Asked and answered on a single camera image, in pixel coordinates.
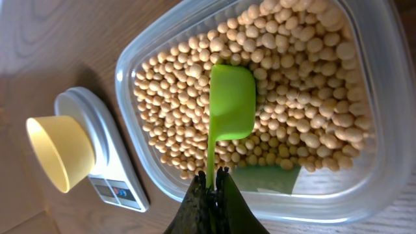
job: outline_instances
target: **wooden table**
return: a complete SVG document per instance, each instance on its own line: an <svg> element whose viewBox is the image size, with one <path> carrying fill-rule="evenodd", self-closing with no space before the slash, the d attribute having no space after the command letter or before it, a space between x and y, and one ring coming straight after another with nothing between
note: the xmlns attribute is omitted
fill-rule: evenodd
<svg viewBox="0 0 416 234"><path fill-rule="evenodd" d="M134 151L114 92L114 69L123 48L179 0L6 0L0 27L0 125L22 152L58 231L161 233L179 203L151 181ZM416 56L416 2L397 0L412 58ZM53 115L53 100L84 86L110 108L151 203L144 213L104 204L88 180L59 193L34 159L25 120ZM263 222L272 233L416 233L416 170L397 200L366 222L309 226Z"/></svg>

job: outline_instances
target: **digital scale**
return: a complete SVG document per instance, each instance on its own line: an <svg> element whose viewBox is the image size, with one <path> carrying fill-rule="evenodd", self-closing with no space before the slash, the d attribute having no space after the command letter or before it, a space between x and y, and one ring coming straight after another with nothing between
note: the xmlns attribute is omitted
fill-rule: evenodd
<svg viewBox="0 0 416 234"><path fill-rule="evenodd" d="M70 88L55 99L55 115L71 116L88 135L96 157L88 178L108 204L145 212L149 202L105 104L86 88Z"/></svg>

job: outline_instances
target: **clear plastic container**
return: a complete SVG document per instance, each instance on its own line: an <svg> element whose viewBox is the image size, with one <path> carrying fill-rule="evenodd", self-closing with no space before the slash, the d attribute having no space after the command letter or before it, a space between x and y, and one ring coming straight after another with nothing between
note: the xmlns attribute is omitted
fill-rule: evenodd
<svg viewBox="0 0 416 234"><path fill-rule="evenodd" d="M143 167L169 197L181 201L190 180L162 164L140 128L134 77L141 62L198 33L215 29L260 0L182 1L138 35L116 67L118 104ZM334 0L350 20L374 117L376 149L333 173L301 171L293 195L242 191L256 217L286 222L335 224L366 218L391 203L413 167L415 95L413 70L395 6L387 0Z"/></svg>

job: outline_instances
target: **white scale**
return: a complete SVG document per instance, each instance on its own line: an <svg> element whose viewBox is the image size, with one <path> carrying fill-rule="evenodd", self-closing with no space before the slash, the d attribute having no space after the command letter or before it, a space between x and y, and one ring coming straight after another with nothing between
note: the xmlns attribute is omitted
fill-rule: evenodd
<svg viewBox="0 0 416 234"><path fill-rule="evenodd" d="M55 99L55 115L71 116L88 135L96 157L88 178L99 197L111 205L147 211L149 201L102 100L86 88L70 88Z"/></svg>

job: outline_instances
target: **yellow cup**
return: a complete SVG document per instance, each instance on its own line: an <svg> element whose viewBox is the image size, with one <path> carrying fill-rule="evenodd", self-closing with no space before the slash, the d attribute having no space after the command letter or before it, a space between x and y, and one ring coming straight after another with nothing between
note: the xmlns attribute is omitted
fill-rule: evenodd
<svg viewBox="0 0 416 234"><path fill-rule="evenodd" d="M94 167L90 139L72 117L29 118L26 129L42 168L61 192L72 189Z"/></svg>

